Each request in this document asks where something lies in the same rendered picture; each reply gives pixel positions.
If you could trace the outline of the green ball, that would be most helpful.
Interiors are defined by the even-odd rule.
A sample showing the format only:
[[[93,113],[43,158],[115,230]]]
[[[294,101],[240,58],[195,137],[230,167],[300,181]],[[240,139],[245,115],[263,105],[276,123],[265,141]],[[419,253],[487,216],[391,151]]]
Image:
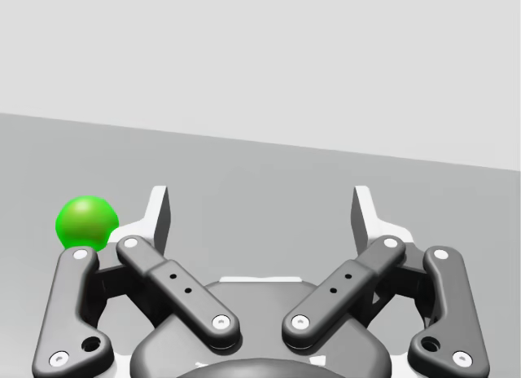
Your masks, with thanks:
[[[119,225],[116,211],[105,199],[78,196],[60,210],[55,231],[64,249],[90,247],[100,252]]]

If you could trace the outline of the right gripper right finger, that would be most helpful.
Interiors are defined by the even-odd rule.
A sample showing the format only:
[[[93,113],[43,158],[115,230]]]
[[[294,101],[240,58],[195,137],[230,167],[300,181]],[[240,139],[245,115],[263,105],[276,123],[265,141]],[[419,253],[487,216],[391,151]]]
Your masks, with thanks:
[[[282,321],[293,349],[317,345],[346,314],[368,325],[396,295],[414,300],[424,328],[407,363],[425,378],[488,378],[490,362],[463,256],[455,248],[419,249],[404,227],[380,219],[366,186],[353,189],[357,257],[345,261]]]

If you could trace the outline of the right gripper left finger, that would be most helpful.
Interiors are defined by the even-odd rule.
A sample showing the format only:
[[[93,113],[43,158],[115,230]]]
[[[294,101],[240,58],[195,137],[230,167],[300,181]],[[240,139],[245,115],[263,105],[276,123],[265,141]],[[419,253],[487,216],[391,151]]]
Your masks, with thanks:
[[[90,247],[59,255],[37,347],[33,378],[97,378],[115,361],[98,328],[107,301],[121,295],[159,325],[175,314],[211,349],[241,338],[237,316],[164,250],[171,213],[165,186],[151,190],[143,217],[119,225],[100,252]]]

